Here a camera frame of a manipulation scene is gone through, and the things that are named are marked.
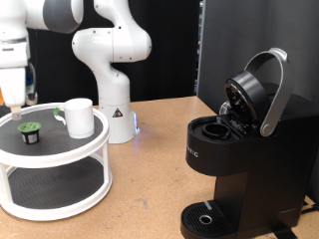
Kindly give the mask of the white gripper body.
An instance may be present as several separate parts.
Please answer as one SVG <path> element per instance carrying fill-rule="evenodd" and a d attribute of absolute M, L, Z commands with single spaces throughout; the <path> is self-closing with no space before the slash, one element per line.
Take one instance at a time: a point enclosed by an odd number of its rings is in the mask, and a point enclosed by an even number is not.
<path fill-rule="evenodd" d="M 0 70 L 0 88 L 7 107 L 21 107 L 25 104 L 25 75 L 24 68 Z"/>

